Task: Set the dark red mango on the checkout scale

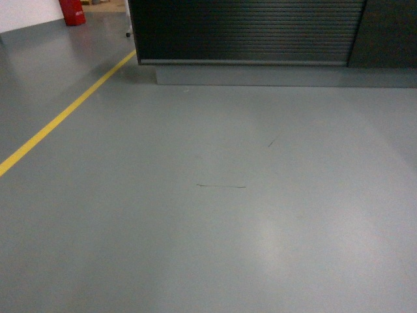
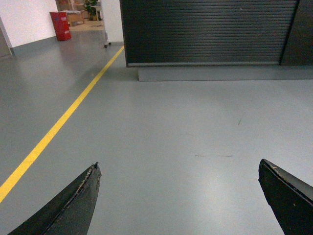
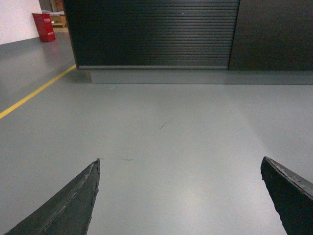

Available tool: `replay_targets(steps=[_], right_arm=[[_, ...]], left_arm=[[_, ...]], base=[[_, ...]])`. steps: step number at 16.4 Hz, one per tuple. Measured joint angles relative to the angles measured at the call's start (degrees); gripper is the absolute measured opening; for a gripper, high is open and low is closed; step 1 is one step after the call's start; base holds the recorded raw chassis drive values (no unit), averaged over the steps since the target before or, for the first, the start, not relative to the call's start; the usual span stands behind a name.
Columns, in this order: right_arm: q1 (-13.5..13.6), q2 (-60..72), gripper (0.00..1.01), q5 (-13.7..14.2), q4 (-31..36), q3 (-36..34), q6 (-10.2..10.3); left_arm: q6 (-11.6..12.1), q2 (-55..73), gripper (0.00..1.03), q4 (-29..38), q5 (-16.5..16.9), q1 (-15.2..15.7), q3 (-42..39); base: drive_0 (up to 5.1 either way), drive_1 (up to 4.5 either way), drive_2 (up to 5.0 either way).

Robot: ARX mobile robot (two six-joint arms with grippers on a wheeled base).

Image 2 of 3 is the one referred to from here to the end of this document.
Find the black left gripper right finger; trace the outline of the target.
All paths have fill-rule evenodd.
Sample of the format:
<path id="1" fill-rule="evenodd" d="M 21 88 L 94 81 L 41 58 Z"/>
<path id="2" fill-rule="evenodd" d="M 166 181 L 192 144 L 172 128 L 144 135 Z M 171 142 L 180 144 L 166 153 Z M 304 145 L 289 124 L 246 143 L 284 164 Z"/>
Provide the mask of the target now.
<path id="1" fill-rule="evenodd" d="M 313 233 L 313 187 L 272 162 L 259 163 L 259 183 L 286 235 Z"/>

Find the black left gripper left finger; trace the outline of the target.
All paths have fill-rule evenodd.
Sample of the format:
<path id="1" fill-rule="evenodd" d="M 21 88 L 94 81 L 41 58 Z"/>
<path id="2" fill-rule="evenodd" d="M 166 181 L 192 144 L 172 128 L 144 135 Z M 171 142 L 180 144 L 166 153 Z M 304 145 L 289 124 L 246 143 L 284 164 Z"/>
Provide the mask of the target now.
<path id="1" fill-rule="evenodd" d="M 95 210 L 101 170 L 88 167 L 11 235 L 86 235 Z"/>

